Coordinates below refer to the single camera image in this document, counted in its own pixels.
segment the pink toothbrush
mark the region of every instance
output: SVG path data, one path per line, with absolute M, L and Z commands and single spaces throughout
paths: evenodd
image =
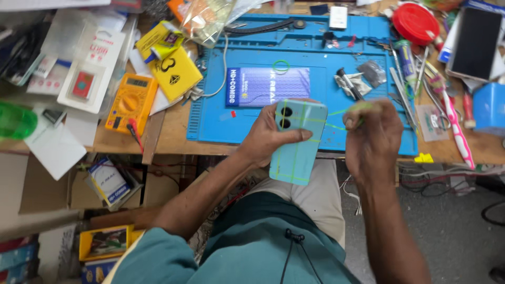
M 463 133 L 461 132 L 461 127 L 458 123 L 458 116 L 456 114 L 456 110 L 454 110 L 454 106 L 450 102 L 449 95 L 445 91 L 444 79 L 440 77 L 440 75 L 436 75 L 430 82 L 433 85 L 433 91 L 439 94 L 442 94 L 443 100 L 445 103 L 445 114 L 447 115 L 451 125 L 452 125 L 452 133 L 454 134 L 454 139 L 456 140 L 456 145 L 458 146 L 458 150 L 460 150 L 461 156 L 463 160 L 471 169 L 475 169 L 475 164 L 472 159 L 472 152 L 470 151 L 470 147 L 468 147 L 467 140 Z

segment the phone screen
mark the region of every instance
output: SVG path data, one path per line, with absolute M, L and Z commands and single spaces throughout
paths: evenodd
M 452 71 L 489 79 L 502 15 L 465 8 L 461 17 Z

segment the blue silicone repair mat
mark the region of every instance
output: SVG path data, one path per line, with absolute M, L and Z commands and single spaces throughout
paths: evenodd
M 333 126 L 344 127 L 343 113 L 334 112 L 349 108 L 354 101 L 345 95 L 336 84 L 333 76 L 344 67 L 347 74 L 358 73 L 357 67 L 368 60 L 375 60 L 387 74 L 387 82 L 372 89 L 365 95 L 366 100 L 388 98 L 388 92 L 398 93 L 389 67 L 394 67 L 393 56 L 381 47 L 368 44 L 367 38 L 389 38 L 389 24 L 382 17 L 349 16 L 344 31 L 334 31 L 342 49 L 322 47 L 322 36 L 328 30 L 328 16 L 268 15 L 245 14 L 236 22 L 246 23 L 244 28 L 260 27 L 289 17 L 307 22 L 304 29 L 292 27 L 277 31 L 246 36 L 229 37 L 226 54 L 227 67 L 272 67 L 277 60 L 287 61 L 291 68 L 308 67 L 310 69 L 311 98 L 328 107 L 327 125 L 324 128 L 319 149 L 345 151 L 346 131 Z M 356 35 L 355 45 L 347 48 L 352 36 Z M 216 47 L 205 50 L 203 60 L 208 68 L 204 79 L 198 84 L 205 93 L 214 93 L 223 82 L 223 49 L 222 36 Z M 201 98 L 191 103 L 187 129 L 188 140 L 241 143 L 250 127 L 258 117 L 261 108 L 225 107 L 226 86 L 216 95 Z M 405 129 L 401 137 L 399 153 L 416 155 L 418 153 L 417 137 L 407 125 L 403 107 L 396 102 L 396 109 Z

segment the yellow multimeter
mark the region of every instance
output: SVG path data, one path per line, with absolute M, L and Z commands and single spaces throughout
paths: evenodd
M 141 136 L 157 89 L 156 79 L 126 73 L 119 85 L 105 128 L 131 134 L 126 126 L 132 118 L 137 122 L 137 133 Z

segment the pants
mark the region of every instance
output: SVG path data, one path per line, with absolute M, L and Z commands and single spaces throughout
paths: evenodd
M 309 185 L 295 185 L 267 178 L 247 195 L 271 192 L 300 207 L 316 226 L 345 249 L 345 221 L 335 160 L 315 160 Z

